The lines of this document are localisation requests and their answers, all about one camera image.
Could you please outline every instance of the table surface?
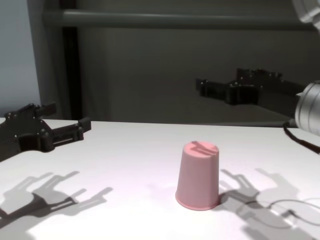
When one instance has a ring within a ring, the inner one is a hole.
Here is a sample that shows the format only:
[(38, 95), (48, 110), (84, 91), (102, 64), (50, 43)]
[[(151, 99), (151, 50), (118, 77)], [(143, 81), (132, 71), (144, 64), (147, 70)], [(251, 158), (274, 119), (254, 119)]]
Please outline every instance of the table surface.
[[(175, 200), (191, 141), (220, 150), (212, 210)], [(0, 179), (0, 239), (320, 240), (320, 156), (280, 128), (93, 122), (84, 141), (2, 162)]]

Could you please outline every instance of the metal bar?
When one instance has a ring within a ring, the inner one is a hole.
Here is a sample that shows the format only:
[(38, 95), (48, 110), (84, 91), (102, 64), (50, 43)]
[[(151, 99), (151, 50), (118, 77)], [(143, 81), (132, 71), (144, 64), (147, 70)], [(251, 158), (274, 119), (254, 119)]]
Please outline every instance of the metal bar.
[(108, 13), (77, 9), (45, 12), (43, 21), (48, 26), (60, 27), (315, 30), (311, 24), (301, 23), (296, 17)]

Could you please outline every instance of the pink cup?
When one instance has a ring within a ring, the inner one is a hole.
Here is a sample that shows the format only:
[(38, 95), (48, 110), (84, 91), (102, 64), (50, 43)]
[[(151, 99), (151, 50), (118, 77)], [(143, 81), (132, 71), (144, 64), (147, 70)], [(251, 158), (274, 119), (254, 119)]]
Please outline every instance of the pink cup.
[(219, 149), (193, 141), (183, 148), (175, 199), (187, 209), (205, 211), (219, 203)]

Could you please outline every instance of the black cable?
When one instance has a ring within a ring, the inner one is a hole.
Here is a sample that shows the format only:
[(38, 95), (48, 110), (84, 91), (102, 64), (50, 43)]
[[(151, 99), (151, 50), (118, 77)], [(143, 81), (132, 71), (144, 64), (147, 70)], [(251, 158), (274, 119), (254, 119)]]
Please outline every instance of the black cable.
[(299, 139), (299, 138), (297, 138), (296, 136), (294, 136), (294, 135), (289, 131), (289, 129), (288, 129), (289, 125), (290, 125), (289, 122), (285, 122), (285, 123), (283, 124), (283, 130), (284, 130), (285, 134), (286, 134), (289, 138), (291, 138), (291, 139), (292, 139), (293, 141), (295, 141), (296, 143), (304, 146), (305, 148), (307, 148), (307, 149), (315, 152), (316, 154), (320, 154), (320, 147), (319, 147), (319, 146), (316, 146), (316, 145), (314, 145), (314, 144), (312, 144), (312, 143), (310, 143), (310, 142), (307, 142), (307, 141), (305, 141), (305, 140)]

